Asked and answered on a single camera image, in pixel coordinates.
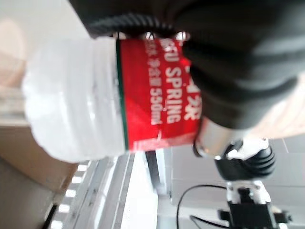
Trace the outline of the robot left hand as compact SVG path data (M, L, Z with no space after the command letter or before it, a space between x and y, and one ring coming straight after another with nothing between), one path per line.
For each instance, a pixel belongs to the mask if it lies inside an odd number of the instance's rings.
M305 69L302 0L72 0L93 38L151 31L190 35L183 54L203 97L196 150L219 156L300 83Z

